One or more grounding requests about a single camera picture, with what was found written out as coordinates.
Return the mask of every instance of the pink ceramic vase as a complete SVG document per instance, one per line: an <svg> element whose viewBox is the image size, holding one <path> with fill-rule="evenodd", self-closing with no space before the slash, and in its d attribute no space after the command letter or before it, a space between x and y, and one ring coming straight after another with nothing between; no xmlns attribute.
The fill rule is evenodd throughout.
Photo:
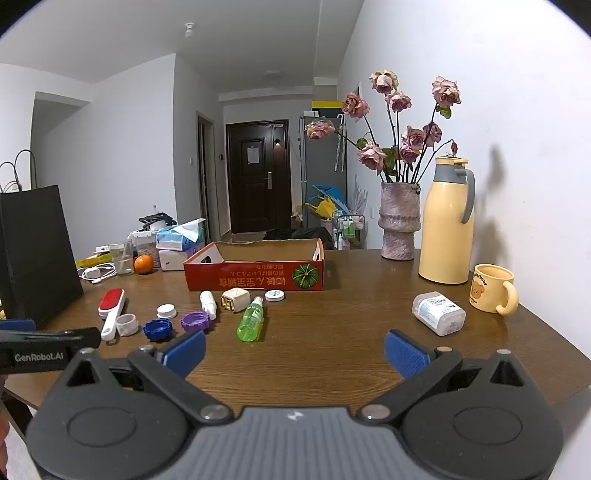
<svg viewBox="0 0 591 480"><path fill-rule="evenodd" d="M420 188L415 183L383 183L378 225L384 229L382 257L414 258L414 232L421 229Z"/></svg>

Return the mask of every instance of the plastic container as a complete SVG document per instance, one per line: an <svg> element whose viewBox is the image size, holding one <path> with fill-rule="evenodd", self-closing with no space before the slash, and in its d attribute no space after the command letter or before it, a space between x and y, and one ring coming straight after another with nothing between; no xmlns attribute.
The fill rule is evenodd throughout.
<svg viewBox="0 0 591 480"><path fill-rule="evenodd" d="M131 241L110 244L109 250L117 275L127 275L134 272L134 247L131 245Z"/></svg>
<svg viewBox="0 0 591 480"><path fill-rule="evenodd" d="M138 251L138 256L149 255L154 261L154 267L160 268L160 255L156 248L156 232L148 230L136 230L131 232L131 238L134 241L134 246Z"/></svg>
<svg viewBox="0 0 591 480"><path fill-rule="evenodd" d="M438 291L417 295L413 315L439 336L457 332L466 320L466 312Z"/></svg>

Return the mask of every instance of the blue gripper pad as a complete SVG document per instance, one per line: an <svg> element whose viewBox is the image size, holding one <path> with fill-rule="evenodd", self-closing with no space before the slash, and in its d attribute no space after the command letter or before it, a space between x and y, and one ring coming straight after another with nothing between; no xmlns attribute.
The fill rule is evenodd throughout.
<svg viewBox="0 0 591 480"><path fill-rule="evenodd" d="M0 330L34 332L36 329L37 325L33 320L0 320Z"/></svg>
<svg viewBox="0 0 591 480"><path fill-rule="evenodd" d="M185 378L205 358L206 342L202 330L187 332L158 352L156 360Z"/></svg>
<svg viewBox="0 0 591 480"><path fill-rule="evenodd" d="M390 330L384 339L386 359L398 373L407 379L428 367L431 355L399 330Z"/></svg>

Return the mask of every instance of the clear glass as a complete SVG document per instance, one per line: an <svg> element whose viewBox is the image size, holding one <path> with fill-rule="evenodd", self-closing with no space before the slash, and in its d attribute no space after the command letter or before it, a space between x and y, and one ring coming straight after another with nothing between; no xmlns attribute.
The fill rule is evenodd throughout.
<svg viewBox="0 0 591 480"><path fill-rule="evenodd" d="M134 272L134 246L131 240L122 244L110 244L109 250L117 275L127 275Z"/></svg>

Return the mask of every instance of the smoke detector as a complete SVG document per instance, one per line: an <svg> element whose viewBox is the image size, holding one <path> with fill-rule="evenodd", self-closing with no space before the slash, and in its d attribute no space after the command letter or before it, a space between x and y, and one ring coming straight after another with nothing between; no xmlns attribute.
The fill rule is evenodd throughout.
<svg viewBox="0 0 591 480"><path fill-rule="evenodd" d="M185 24L185 28L186 28L186 30L185 30L185 38L192 37L193 36L193 33L194 33L194 29L195 29L195 24L192 23L192 22L187 23L187 24Z"/></svg>

